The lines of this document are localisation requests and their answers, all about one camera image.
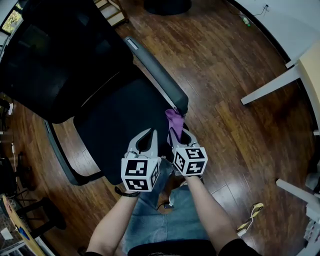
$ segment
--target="chair backrest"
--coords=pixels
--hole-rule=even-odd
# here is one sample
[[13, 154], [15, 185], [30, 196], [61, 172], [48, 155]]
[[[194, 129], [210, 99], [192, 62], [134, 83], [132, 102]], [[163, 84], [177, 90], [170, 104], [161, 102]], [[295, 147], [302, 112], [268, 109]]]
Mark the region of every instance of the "chair backrest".
[[0, 63], [0, 88], [52, 123], [81, 105], [133, 55], [93, 0], [29, 0]]

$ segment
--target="wrist strap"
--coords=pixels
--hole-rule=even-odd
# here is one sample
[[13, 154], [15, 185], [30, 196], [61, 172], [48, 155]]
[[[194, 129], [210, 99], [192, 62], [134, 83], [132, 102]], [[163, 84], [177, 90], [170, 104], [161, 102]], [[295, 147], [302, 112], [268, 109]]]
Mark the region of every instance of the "wrist strap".
[[124, 193], [120, 190], [120, 188], [118, 188], [117, 186], [114, 187], [114, 191], [120, 195], [120, 196], [124, 196], [124, 197], [128, 197], [128, 198], [136, 198], [137, 196], [140, 195], [140, 192], [134, 192], [134, 193]]

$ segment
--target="white table leg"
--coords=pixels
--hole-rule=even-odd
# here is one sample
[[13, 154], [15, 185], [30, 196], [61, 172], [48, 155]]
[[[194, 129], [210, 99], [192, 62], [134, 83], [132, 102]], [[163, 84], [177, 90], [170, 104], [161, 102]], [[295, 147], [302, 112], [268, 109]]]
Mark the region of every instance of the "white table leg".
[[297, 198], [300, 198], [307, 203], [315, 205], [319, 204], [319, 199], [316, 196], [302, 190], [301, 188], [291, 185], [290, 183], [285, 182], [282, 179], [278, 179], [275, 183], [278, 187], [288, 191], [289, 193], [293, 194]]
[[314, 225], [311, 238], [308, 240], [309, 243], [303, 248], [296, 256], [316, 256], [320, 251], [320, 239], [317, 239], [319, 235], [318, 225]]
[[299, 60], [301, 56], [293, 58], [292, 60], [290, 60], [287, 64], [285, 64], [285, 67], [287, 69], [291, 68], [293, 65], [295, 65], [297, 63], [297, 61]]
[[314, 220], [316, 223], [320, 222], [320, 205], [315, 203], [308, 203], [306, 205], [306, 212], [310, 219]]
[[290, 68], [288, 71], [283, 73], [282, 75], [278, 76], [277, 78], [273, 79], [272, 81], [266, 83], [264, 86], [260, 87], [259, 89], [255, 90], [254, 92], [250, 93], [249, 95], [243, 97], [241, 102], [243, 105], [252, 102], [256, 99], [261, 98], [264, 95], [267, 95], [280, 87], [283, 87], [290, 82], [298, 79], [300, 77], [298, 71], [298, 65]]

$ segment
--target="plastic bottle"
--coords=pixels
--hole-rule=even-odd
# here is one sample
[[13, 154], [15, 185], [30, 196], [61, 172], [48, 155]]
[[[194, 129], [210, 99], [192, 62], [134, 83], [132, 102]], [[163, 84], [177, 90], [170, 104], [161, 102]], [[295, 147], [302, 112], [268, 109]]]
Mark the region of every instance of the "plastic bottle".
[[243, 23], [246, 24], [248, 27], [250, 27], [250, 21], [248, 20], [248, 18], [246, 16], [244, 16], [242, 13], [239, 14], [240, 18], [242, 19]]

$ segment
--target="white wall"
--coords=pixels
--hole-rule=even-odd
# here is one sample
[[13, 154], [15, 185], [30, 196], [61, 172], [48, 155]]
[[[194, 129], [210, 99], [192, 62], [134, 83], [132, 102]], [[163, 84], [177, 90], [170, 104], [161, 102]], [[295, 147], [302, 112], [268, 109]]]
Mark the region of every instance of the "white wall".
[[0, 25], [15, 6], [17, 0], [0, 0]]
[[291, 59], [320, 39], [320, 0], [236, 0], [255, 16]]

